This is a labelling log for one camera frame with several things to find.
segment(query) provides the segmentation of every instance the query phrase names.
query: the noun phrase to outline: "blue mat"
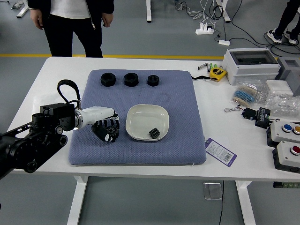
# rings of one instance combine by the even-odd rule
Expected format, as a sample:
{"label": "blue mat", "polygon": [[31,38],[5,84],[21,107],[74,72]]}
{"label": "blue mat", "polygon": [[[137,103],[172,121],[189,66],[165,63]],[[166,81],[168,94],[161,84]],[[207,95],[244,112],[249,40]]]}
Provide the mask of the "blue mat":
{"label": "blue mat", "polygon": [[[103,73],[116,75],[116,84],[105,87]],[[138,74],[139,84],[128,87],[124,75]],[[159,85],[147,84],[149,75],[159,76]],[[156,142],[138,141],[125,129],[129,109],[137,104],[159,105],[169,113],[169,131]],[[91,126],[74,130],[69,152],[72,165],[196,165],[206,160],[204,136],[191,74],[169,70],[94,70],[82,97],[82,108],[113,108],[120,117],[116,142],[102,142]]]}

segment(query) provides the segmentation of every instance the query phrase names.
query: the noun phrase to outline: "card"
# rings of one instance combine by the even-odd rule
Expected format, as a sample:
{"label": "card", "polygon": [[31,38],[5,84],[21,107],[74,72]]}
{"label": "card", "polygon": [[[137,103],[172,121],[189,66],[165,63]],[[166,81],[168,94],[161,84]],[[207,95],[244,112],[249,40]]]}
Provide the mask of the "card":
{"label": "card", "polygon": [[235,161],[237,155],[229,151],[224,146],[220,145],[218,142],[212,140],[211,138],[205,141],[205,149],[208,154],[219,160],[221,163],[230,167]]}

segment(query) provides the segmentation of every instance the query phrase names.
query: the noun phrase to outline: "sneaker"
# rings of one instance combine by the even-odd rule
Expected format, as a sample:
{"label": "sneaker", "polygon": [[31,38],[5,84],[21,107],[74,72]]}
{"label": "sneaker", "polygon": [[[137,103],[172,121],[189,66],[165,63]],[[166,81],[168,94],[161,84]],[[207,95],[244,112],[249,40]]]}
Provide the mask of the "sneaker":
{"label": "sneaker", "polygon": [[271,38],[274,41],[274,43],[281,44],[282,36],[277,36],[275,34],[275,29],[274,30],[269,30],[267,35],[268,35],[269,38]]}
{"label": "sneaker", "polygon": [[287,31],[287,32],[285,33],[285,37],[289,40],[289,43],[290,43],[291,45],[295,45],[295,44],[297,44],[297,42],[298,42],[298,38],[295,37],[295,36],[293,36],[292,33],[291,33],[290,31]]}

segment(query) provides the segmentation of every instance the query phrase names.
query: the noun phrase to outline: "person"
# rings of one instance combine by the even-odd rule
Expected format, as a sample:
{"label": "person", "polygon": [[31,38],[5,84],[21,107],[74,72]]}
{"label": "person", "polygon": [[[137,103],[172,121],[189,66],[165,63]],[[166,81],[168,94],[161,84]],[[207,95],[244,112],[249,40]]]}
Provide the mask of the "person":
{"label": "person", "polygon": [[35,26],[45,31],[52,56],[72,57],[75,33],[86,57],[103,57],[101,23],[110,27],[113,0],[28,0],[28,6]]}
{"label": "person", "polygon": [[[294,19],[298,8],[300,7],[300,0],[290,0],[282,14],[279,25],[274,30],[269,30],[267,35],[271,38],[274,43],[281,44],[283,33],[287,25]],[[298,43],[298,35],[300,33],[300,18],[298,23],[292,31],[287,31],[284,36],[288,39],[289,43],[296,45]]]}

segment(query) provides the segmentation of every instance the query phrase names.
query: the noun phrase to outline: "white device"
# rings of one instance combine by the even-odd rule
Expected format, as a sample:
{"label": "white device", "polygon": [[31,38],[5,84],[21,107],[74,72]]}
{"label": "white device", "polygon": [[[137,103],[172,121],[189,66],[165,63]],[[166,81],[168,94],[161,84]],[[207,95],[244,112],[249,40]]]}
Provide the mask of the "white device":
{"label": "white device", "polygon": [[273,150],[273,157],[276,169],[300,173],[300,144],[281,141]]}
{"label": "white device", "polygon": [[267,48],[227,49],[223,68],[231,85],[243,79],[274,80],[280,65]]}
{"label": "white device", "polygon": [[275,147],[281,141],[300,143],[300,125],[275,120],[267,130],[268,146]]}
{"label": "white device", "polygon": [[81,129],[87,124],[93,125],[97,121],[112,117],[115,111],[112,108],[93,106],[83,110],[75,110],[75,129]]}

